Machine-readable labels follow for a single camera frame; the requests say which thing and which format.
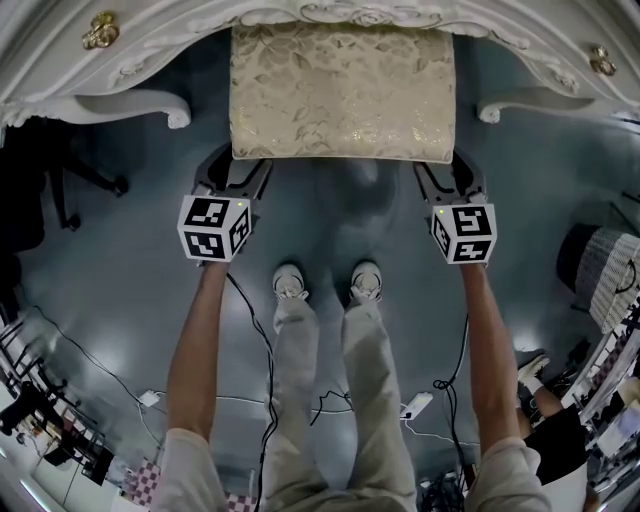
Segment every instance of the gold damask cushion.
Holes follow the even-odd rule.
[[[233,28],[234,157],[450,162],[450,34],[352,25]]]

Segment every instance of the shoe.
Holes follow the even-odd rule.
[[[283,299],[303,299],[309,296],[304,289],[304,280],[300,269],[291,263],[280,265],[273,274],[273,293],[278,301]]]
[[[351,275],[351,297],[364,297],[375,302],[382,299],[382,277],[372,261],[359,263]]]
[[[535,377],[540,371],[551,362],[546,355],[540,354],[533,361],[525,364],[518,370],[518,380],[524,382],[525,380]]]

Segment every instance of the carved wood decoration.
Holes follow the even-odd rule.
[[[39,3],[45,9],[45,0],[23,1],[31,5]],[[76,32],[80,45],[88,21],[108,7],[108,2],[78,0],[72,4],[46,4],[47,14],[56,9],[65,11],[56,11],[55,19],[59,21],[48,25],[48,33],[39,32],[37,25],[28,27],[31,32],[14,30],[21,37],[21,48],[6,66],[0,45],[0,125],[19,125],[31,115],[73,118],[73,122],[78,122],[86,109],[78,108],[79,102],[69,100],[81,96],[96,98],[96,106],[99,101],[105,102],[114,108],[113,115],[119,118],[138,115],[140,112],[136,109],[128,112],[122,108],[128,105],[127,90],[162,69],[199,39],[236,24],[295,20],[438,29],[487,38],[517,55],[546,88],[544,101],[550,104],[545,111],[554,111],[554,104],[560,110],[564,110],[564,105],[571,105],[569,111],[573,111],[575,102],[571,99],[598,103],[598,108],[590,108],[589,112],[606,112],[605,105],[611,107],[610,110],[634,111],[640,108],[640,55],[635,48],[627,46],[627,39],[615,24],[615,16],[608,16],[603,10],[616,8],[614,3],[631,9],[633,0],[615,0],[605,8],[598,0],[565,0],[557,4],[564,9],[558,12],[551,12],[552,7],[545,7],[546,3],[529,0],[157,0],[140,2],[137,12],[138,7],[131,7],[128,18],[118,15],[120,37],[109,48],[85,51],[72,61],[64,49],[55,54],[52,45],[55,47],[60,34]],[[637,8],[640,19],[640,8],[637,4],[633,8]],[[576,26],[584,33],[579,41],[571,39]],[[616,76],[593,71],[589,65],[592,49],[585,46],[584,41],[608,48],[611,58],[615,59]],[[60,61],[57,72],[49,80],[36,81],[34,71],[50,66],[52,59]],[[177,114],[176,108],[182,108],[178,107],[179,98],[166,94],[161,101],[168,101],[168,105],[154,105],[159,99],[150,98],[144,110],[171,110],[172,127],[188,123],[188,109]],[[500,102],[491,105],[485,102],[480,117],[487,122],[497,122],[503,106],[531,108],[530,100],[527,96],[523,105],[514,102],[513,97],[500,105]],[[112,119],[113,115],[105,115],[105,120]],[[91,114],[86,122],[98,122],[96,119]]]

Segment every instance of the ornate white bed frame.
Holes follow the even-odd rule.
[[[130,89],[214,32],[294,20],[438,29],[506,47],[540,85],[481,101],[489,123],[505,107],[572,116],[640,108],[635,0],[3,0],[0,126],[166,112],[181,128],[191,119],[183,99]]]

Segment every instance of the furniture leg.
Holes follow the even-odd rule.
[[[57,163],[49,169],[49,177],[51,179],[51,192],[53,193],[53,203],[58,214],[58,221],[62,229],[71,228],[76,230],[80,227],[80,218],[77,215],[67,217],[64,204],[64,179],[62,175],[62,167]]]
[[[485,123],[500,122],[500,111],[519,107],[569,117],[598,118],[611,114],[615,106],[606,101],[563,96],[546,87],[525,87],[498,93],[478,103],[478,117]]]
[[[122,184],[120,182],[123,181],[124,178],[117,178],[115,181],[109,181],[107,178],[73,155],[68,155],[64,159],[63,165],[65,169],[71,171],[76,176],[80,176],[87,180],[89,183],[93,183],[96,187],[100,187],[102,190],[114,192],[116,195],[121,195],[126,192],[126,190],[121,190]]]
[[[640,197],[638,197],[637,195],[636,195],[636,196],[633,196],[633,195],[631,195],[631,194],[628,194],[627,192],[623,192],[623,193],[622,193],[622,197],[626,197],[627,199],[630,199],[630,200],[631,200],[631,201],[633,201],[634,203],[638,203],[638,204],[640,204]]]
[[[33,344],[33,342],[31,343],[27,343],[27,345],[22,349],[22,352],[20,352],[20,355],[18,356],[18,359],[16,360],[16,371],[18,372],[18,375],[22,378],[27,374],[27,368],[28,366],[25,365],[25,369],[23,370],[22,373],[20,373],[18,371],[18,367],[22,364],[22,360],[25,358],[25,356],[29,353],[29,349],[31,348],[31,345]]]

